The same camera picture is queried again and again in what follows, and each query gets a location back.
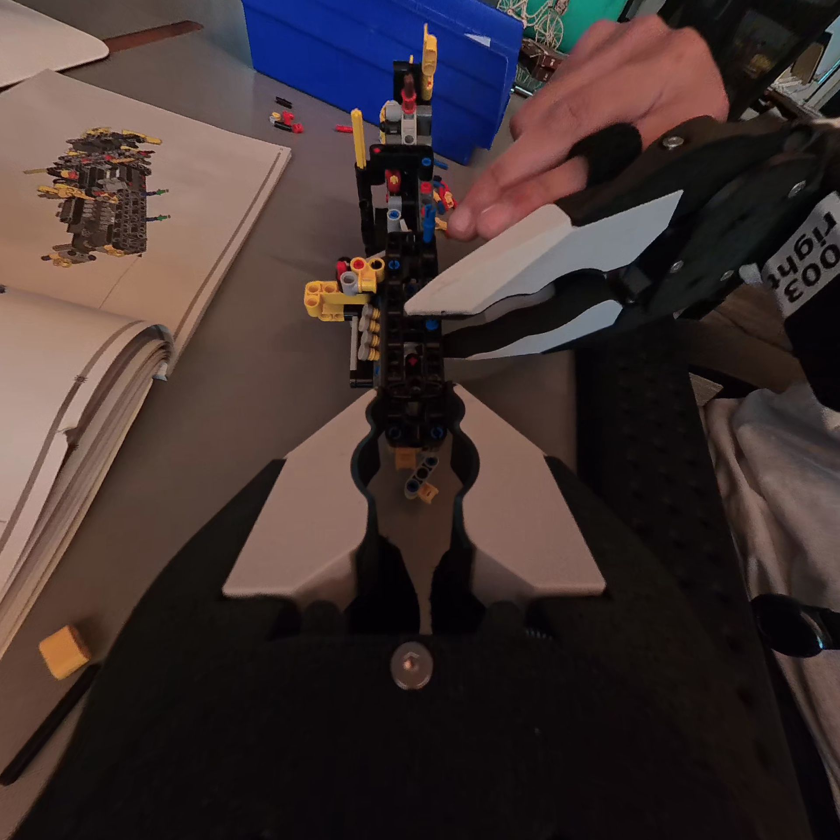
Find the open instruction booklet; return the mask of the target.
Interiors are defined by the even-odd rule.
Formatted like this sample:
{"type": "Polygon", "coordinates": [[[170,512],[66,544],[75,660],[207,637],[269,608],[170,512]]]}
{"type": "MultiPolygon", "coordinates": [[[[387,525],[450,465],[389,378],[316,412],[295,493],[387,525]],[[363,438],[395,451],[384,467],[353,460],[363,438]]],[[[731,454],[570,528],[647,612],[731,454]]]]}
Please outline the open instruction booklet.
{"type": "Polygon", "coordinates": [[[4,654],[291,151],[51,70],[1,105],[4,654]]]}

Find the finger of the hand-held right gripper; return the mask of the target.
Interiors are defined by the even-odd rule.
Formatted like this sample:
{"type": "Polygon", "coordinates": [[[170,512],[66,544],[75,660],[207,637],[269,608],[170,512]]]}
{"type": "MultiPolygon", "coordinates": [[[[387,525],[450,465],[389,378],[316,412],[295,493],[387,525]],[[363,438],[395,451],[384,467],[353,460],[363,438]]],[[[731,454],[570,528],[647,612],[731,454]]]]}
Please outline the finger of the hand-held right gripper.
{"type": "Polygon", "coordinates": [[[408,316],[473,316],[527,296],[579,270],[607,272],[635,261],[679,204],[672,192],[581,227],[555,205],[541,206],[441,272],[406,301],[408,316]]]}
{"type": "Polygon", "coordinates": [[[542,354],[612,327],[622,312],[623,306],[613,299],[585,306],[554,298],[449,333],[445,358],[481,361],[542,354]]]}

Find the teal felt bag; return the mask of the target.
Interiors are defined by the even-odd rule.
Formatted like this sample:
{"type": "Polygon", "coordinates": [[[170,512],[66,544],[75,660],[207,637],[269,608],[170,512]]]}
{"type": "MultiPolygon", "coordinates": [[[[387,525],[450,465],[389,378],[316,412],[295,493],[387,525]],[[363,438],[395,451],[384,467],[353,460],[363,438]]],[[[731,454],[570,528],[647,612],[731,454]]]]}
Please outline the teal felt bag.
{"type": "Polygon", "coordinates": [[[627,1],[489,1],[521,21],[523,34],[558,52],[569,52],[599,20],[615,22],[627,1]]]}

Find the small yellow lego block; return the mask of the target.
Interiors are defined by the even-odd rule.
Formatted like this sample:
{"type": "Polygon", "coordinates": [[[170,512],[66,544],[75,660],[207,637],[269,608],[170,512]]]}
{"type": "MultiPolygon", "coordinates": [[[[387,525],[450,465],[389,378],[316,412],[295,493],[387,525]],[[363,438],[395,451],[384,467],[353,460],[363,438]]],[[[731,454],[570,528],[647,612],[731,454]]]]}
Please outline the small yellow lego block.
{"type": "Polygon", "coordinates": [[[64,625],[42,639],[38,651],[50,674],[58,680],[71,676],[91,662],[87,644],[72,625],[64,625]]]}

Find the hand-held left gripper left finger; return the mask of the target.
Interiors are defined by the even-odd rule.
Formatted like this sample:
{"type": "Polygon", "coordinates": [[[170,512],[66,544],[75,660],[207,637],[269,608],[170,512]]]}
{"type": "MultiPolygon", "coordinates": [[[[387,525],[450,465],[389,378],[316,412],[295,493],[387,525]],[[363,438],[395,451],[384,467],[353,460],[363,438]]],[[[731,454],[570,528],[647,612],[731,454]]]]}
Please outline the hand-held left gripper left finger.
{"type": "Polygon", "coordinates": [[[364,392],[292,449],[223,586],[226,597],[285,597],[350,603],[353,558],[368,502],[351,475],[357,445],[371,431],[364,392]]]}

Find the blue plastic bin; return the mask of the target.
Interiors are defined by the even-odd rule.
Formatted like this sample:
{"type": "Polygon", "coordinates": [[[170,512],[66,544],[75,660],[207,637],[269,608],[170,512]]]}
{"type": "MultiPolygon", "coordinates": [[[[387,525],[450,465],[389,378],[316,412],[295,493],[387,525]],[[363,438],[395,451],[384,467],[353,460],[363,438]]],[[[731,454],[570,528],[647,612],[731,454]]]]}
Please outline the blue plastic bin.
{"type": "Polygon", "coordinates": [[[478,1],[244,1],[254,68],[372,122],[399,98],[393,62],[437,38],[433,146],[467,165],[490,149],[516,75],[522,22],[478,1]]]}

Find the person's right hand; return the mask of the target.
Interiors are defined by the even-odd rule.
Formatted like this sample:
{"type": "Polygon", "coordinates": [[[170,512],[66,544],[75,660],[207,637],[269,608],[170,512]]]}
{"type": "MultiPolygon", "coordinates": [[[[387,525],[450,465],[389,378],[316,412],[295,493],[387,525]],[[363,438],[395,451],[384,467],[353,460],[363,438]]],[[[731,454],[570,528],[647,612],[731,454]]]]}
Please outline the person's right hand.
{"type": "Polygon", "coordinates": [[[542,90],[510,121],[512,146],[488,167],[448,220],[447,236],[490,239],[541,206],[585,188],[573,158],[585,137],[632,124],[643,147],[698,117],[725,122],[729,102],[706,41],[656,15],[589,27],[542,90]]]}

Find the dark lego axle pin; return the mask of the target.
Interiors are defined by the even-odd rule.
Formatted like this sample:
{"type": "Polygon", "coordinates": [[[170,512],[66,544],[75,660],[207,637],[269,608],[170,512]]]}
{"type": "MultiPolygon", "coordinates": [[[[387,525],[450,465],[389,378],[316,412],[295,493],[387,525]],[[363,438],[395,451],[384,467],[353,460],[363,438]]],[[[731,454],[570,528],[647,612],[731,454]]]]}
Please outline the dark lego axle pin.
{"type": "Polygon", "coordinates": [[[100,663],[93,663],[81,671],[78,679],[68,689],[67,693],[57,702],[46,719],[38,725],[37,729],[31,734],[20,750],[15,753],[8,765],[3,768],[1,772],[1,786],[6,787],[14,784],[26,771],[28,766],[39,755],[40,751],[56,734],[69,714],[88,693],[101,667],[102,665],[100,663]]]}

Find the black yellow lego car chassis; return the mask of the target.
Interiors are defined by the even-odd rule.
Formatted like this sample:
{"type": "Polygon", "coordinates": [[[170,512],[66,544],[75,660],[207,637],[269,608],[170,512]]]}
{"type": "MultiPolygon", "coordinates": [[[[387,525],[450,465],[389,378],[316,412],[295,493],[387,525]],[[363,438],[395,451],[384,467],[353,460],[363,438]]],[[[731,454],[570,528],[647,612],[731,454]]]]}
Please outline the black yellow lego car chassis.
{"type": "Polygon", "coordinates": [[[440,319],[406,305],[438,274],[436,235],[448,210],[434,173],[433,95],[438,42],[423,27],[419,59],[393,63],[392,98],[377,143],[351,112],[354,174],[364,252],[337,261],[335,278],[309,282],[303,302],[321,322],[350,325],[350,385],[371,390],[380,434],[409,469],[404,495],[431,503],[438,451],[448,435],[440,319]]]}

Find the white rounded board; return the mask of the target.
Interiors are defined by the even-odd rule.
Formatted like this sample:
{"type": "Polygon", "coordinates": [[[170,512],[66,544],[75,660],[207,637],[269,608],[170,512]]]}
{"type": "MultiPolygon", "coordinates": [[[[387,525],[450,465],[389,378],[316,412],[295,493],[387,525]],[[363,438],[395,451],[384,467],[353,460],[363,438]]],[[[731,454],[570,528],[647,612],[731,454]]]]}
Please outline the white rounded board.
{"type": "Polygon", "coordinates": [[[81,67],[109,54],[109,47],[95,36],[20,3],[1,2],[2,89],[44,70],[81,67]]]}

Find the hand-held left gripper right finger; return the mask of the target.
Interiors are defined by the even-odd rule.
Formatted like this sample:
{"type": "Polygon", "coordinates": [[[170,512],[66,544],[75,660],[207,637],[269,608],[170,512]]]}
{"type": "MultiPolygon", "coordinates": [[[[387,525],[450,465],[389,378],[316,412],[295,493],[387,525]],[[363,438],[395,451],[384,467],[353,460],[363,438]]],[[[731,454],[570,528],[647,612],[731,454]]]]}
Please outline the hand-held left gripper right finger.
{"type": "Polygon", "coordinates": [[[595,564],[543,451],[469,394],[461,429],[476,446],[478,475],[463,500],[476,550],[471,591],[480,601],[600,595],[595,564]]]}

